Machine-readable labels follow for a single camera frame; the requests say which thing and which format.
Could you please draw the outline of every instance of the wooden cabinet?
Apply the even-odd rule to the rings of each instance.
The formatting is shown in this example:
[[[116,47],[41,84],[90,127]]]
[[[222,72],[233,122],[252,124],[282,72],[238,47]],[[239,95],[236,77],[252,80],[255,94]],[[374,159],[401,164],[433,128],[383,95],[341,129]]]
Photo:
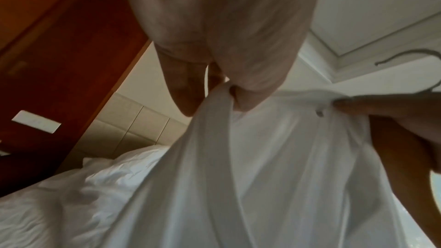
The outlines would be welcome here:
[[[0,0],[0,195],[52,175],[148,43],[127,0]]]

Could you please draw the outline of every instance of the white ceiling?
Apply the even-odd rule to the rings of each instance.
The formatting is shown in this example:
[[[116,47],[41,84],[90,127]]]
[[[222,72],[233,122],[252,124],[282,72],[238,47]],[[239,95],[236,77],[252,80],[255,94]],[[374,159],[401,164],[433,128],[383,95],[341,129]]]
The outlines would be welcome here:
[[[319,0],[311,29],[336,55],[441,12],[441,0]]]

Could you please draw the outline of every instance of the bedding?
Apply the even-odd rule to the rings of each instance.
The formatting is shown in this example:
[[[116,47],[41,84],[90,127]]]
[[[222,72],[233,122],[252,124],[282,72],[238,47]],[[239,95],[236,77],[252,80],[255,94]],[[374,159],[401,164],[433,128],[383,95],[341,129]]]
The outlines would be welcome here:
[[[55,175],[0,198],[0,248],[97,247],[167,149],[146,147],[115,160],[85,158],[82,169]],[[409,247],[434,248],[395,201]]]

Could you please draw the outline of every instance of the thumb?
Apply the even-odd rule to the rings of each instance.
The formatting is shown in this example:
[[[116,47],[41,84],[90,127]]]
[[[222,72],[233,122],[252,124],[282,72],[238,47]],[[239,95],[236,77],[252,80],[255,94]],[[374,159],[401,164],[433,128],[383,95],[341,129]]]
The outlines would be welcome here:
[[[367,114],[392,118],[439,115],[441,93],[356,96],[337,100],[334,107],[351,115]]]

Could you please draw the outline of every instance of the tiled wall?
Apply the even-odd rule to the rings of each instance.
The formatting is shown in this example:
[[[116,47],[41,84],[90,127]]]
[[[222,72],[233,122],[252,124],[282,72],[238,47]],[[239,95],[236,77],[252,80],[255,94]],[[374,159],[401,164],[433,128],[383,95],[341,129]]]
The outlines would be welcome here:
[[[116,158],[154,144],[171,145],[187,126],[115,93],[57,173],[81,168],[84,157]]]

